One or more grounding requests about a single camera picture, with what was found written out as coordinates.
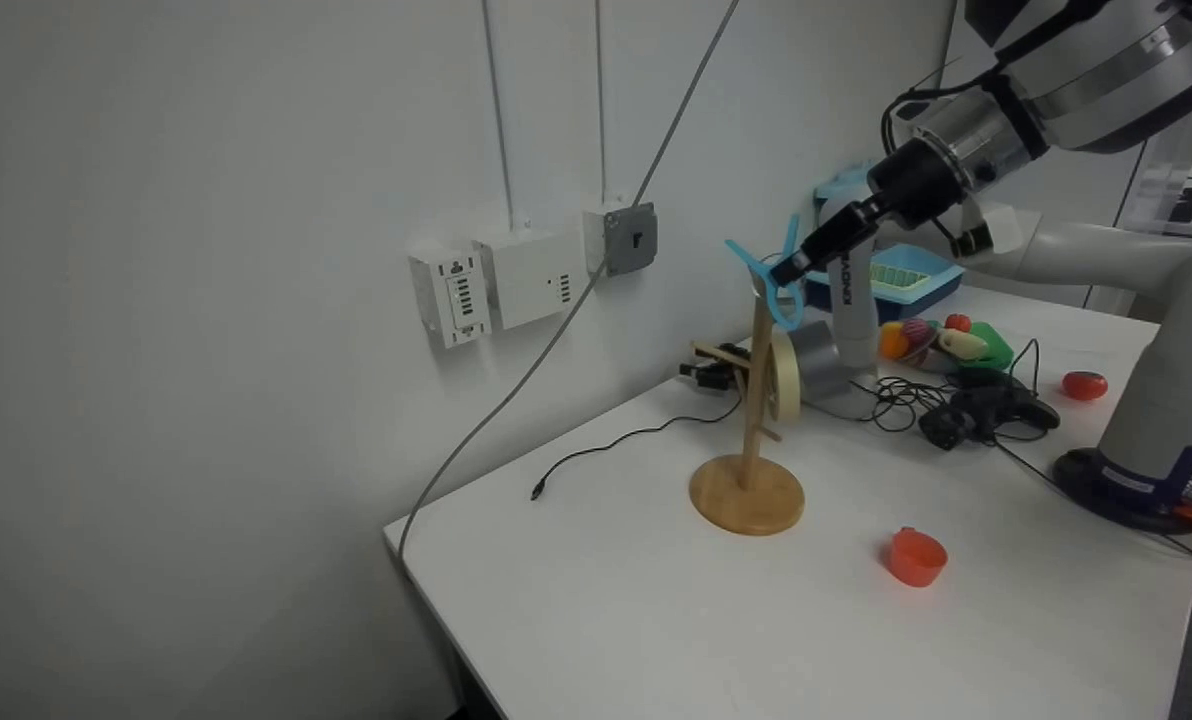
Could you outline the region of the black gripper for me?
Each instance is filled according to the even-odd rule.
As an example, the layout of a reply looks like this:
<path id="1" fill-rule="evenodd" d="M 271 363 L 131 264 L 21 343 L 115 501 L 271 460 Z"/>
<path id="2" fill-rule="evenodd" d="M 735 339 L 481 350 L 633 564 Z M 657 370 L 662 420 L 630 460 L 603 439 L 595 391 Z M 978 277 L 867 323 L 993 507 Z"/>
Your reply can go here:
<path id="1" fill-rule="evenodd" d="M 956 168 L 926 139 L 907 139 L 867 173 L 867 197 L 848 201 L 810 235 L 810 248 L 773 264 L 773 283 L 790 289 L 827 260 L 865 244 L 885 220 L 917 226 L 956 203 Z"/>

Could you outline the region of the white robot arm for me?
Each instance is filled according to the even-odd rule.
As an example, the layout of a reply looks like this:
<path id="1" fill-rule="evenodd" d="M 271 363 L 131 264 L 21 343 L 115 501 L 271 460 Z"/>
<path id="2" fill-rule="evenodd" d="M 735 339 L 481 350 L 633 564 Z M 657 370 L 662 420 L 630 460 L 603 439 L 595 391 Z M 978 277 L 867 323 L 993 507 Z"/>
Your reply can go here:
<path id="1" fill-rule="evenodd" d="M 867 168 L 865 197 L 773 269 L 776 283 L 848 256 L 885 220 L 930 225 L 1047 154 L 1130 154 L 1192 114 L 1192 0 L 964 0 L 964 26 L 993 61 L 951 86 L 905 90 L 920 114 Z M 1192 240 L 1041 230 L 1023 277 L 1091 278 L 1162 309 L 1090 460 L 1164 479 L 1192 447 Z"/>

